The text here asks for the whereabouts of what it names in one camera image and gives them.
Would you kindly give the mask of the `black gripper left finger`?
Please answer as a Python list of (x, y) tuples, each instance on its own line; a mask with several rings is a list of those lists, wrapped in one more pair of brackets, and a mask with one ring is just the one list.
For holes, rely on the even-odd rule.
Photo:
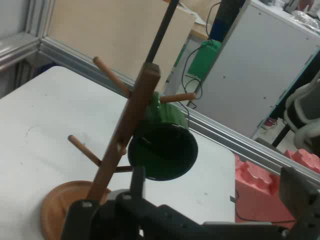
[(159, 240), (147, 223), (155, 207), (143, 198), (145, 168), (133, 168), (130, 188), (101, 205), (97, 200), (71, 204), (61, 233), (62, 240)]

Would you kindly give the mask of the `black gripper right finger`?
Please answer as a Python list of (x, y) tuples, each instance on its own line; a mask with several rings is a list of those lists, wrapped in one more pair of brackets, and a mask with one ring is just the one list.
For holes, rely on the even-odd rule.
[(287, 240), (318, 240), (320, 238), (320, 192), (293, 167), (280, 172), (279, 198), (295, 223)]

